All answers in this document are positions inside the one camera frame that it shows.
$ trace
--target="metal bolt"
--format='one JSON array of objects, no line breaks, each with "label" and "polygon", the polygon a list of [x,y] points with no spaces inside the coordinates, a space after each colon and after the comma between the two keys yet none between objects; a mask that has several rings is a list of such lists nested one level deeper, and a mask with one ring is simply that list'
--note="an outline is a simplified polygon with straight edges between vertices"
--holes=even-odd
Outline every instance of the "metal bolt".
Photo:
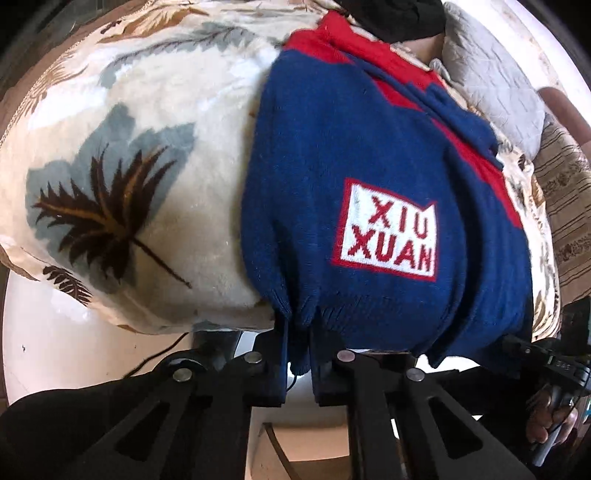
[{"label": "metal bolt", "polygon": [[193,372],[188,368],[179,368],[174,371],[173,378],[175,381],[182,383],[191,380]]},{"label": "metal bolt", "polygon": [[341,362],[349,363],[355,360],[355,353],[351,350],[341,350],[336,354],[336,358],[338,358]]},{"label": "metal bolt", "polygon": [[413,382],[421,382],[425,380],[425,372],[420,368],[409,368],[407,370],[407,378]]},{"label": "metal bolt", "polygon": [[244,356],[244,361],[252,365],[260,364],[262,362],[262,355],[259,352],[248,352]]}]

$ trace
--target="gray pillow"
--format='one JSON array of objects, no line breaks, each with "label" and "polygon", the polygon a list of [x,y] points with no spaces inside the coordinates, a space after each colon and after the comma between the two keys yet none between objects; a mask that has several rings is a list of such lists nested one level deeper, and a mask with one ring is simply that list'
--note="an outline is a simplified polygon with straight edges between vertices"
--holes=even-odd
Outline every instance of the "gray pillow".
[{"label": "gray pillow", "polygon": [[484,25],[456,4],[446,3],[445,12],[441,59],[452,86],[532,160],[540,150],[544,102]]}]

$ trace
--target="blue knit sweater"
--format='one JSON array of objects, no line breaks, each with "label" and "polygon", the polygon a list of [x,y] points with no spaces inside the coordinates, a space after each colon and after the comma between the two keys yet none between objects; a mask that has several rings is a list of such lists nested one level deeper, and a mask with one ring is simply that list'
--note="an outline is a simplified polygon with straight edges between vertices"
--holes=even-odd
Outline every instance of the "blue knit sweater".
[{"label": "blue knit sweater", "polygon": [[[489,125],[433,72],[335,12],[294,33],[265,86],[242,199],[248,276],[294,332],[508,367],[531,338],[530,254]],[[308,367],[292,335],[295,373]]]}]

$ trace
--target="fingers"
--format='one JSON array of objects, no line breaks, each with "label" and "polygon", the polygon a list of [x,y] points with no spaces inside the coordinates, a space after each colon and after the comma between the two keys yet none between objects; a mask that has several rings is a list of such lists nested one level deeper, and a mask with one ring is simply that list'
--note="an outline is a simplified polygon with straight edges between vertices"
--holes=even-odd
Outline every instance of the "fingers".
[{"label": "fingers", "polygon": [[525,437],[530,443],[546,443],[548,440],[548,430],[542,425],[529,421],[525,427]]},{"label": "fingers", "polygon": [[552,427],[552,413],[549,410],[551,395],[540,391],[537,401],[525,427],[525,436],[530,443],[545,443],[548,440],[548,429]]},{"label": "fingers", "polygon": [[560,428],[560,433],[556,439],[556,443],[563,443],[572,432],[574,424],[577,422],[579,412],[576,408],[563,407],[553,415],[553,421],[556,423],[564,422]]}]

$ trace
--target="white patch with red border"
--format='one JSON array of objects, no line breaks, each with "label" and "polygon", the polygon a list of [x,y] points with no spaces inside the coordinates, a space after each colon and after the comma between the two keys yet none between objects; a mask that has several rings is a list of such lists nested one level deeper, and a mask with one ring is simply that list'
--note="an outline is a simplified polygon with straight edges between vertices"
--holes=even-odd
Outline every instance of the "white patch with red border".
[{"label": "white patch with red border", "polygon": [[435,204],[421,208],[393,192],[347,179],[333,263],[435,281]]}]

